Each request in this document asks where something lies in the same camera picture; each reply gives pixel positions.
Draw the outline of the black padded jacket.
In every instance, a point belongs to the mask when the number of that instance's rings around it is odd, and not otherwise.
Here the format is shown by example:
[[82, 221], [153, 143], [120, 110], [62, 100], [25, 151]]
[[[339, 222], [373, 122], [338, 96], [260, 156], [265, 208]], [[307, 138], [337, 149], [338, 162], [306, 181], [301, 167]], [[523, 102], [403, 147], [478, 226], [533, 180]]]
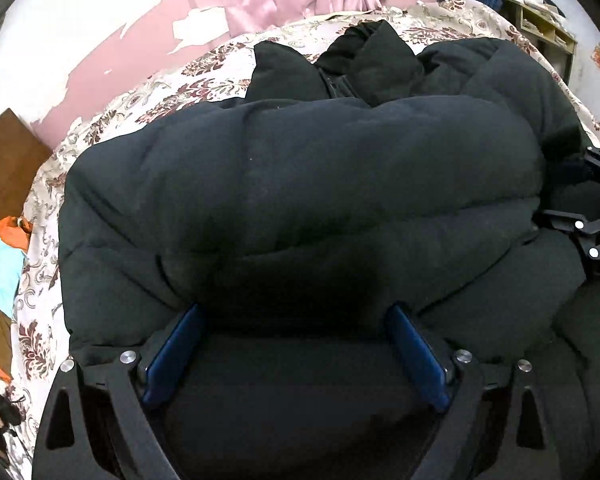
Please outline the black padded jacket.
[[[600, 276], [543, 209], [600, 214], [588, 146], [509, 41], [414, 52], [387, 22], [316, 61], [263, 41], [241, 98], [88, 148], [59, 270], [70, 363], [38, 479], [600, 479]], [[449, 348], [422, 402], [394, 304]], [[140, 349], [197, 309], [169, 400]]]

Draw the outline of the floral bed cover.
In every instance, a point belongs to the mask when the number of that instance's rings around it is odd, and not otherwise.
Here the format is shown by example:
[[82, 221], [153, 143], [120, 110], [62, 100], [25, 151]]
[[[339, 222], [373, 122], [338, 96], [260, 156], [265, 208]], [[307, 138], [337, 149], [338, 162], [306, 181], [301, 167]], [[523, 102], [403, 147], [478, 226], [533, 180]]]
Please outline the floral bed cover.
[[67, 172], [79, 154], [186, 106], [243, 96], [256, 66], [253, 48], [262, 40], [286, 44], [314, 62], [347, 27], [379, 20], [389, 22], [414, 52], [442, 40], [491, 37], [513, 42], [546, 70], [554, 68], [547, 56], [522, 36], [521, 28], [480, 2], [420, 2], [406, 10], [330, 14], [238, 36], [183, 67], [156, 73], [114, 98], [91, 120], [77, 119], [50, 158], [35, 164], [28, 194], [19, 202], [33, 231], [21, 269], [7, 289], [12, 302], [7, 334], [12, 380], [0, 378], [0, 397], [14, 401], [22, 417], [21, 424], [4, 437], [6, 448], [0, 457], [8, 463], [8, 478], [27, 479], [32, 474], [43, 405], [60, 362], [68, 356], [69, 334], [57, 266], [58, 214]]

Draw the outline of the wooden shelf desk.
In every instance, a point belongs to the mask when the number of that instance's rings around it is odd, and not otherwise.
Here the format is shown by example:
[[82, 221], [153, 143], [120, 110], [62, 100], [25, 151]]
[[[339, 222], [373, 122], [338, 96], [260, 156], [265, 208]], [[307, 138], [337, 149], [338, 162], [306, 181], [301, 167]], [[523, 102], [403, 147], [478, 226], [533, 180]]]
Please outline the wooden shelf desk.
[[550, 11], [531, 3], [502, 0], [500, 13], [518, 29], [569, 84], [577, 40], [560, 26]]

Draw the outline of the orange blue brown pillow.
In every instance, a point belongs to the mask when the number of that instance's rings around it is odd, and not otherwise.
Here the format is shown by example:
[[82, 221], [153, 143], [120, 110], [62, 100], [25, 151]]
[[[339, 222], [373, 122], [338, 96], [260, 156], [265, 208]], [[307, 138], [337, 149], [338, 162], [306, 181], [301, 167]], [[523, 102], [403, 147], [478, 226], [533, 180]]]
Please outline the orange blue brown pillow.
[[10, 326], [30, 236], [31, 225], [26, 219], [5, 217], [0, 220], [0, 379], [8, 384], [12, 381]]

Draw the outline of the brown wooden headboard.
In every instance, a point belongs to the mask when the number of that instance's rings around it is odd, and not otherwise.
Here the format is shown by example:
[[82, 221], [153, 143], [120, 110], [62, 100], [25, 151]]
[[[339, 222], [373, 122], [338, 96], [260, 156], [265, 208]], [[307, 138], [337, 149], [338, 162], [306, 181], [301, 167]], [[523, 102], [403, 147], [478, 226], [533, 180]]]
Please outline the brown wooden headboard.
[[11, 110], [0, 115], [0, 220], [22, 213], [35, 174], [51, 154]]

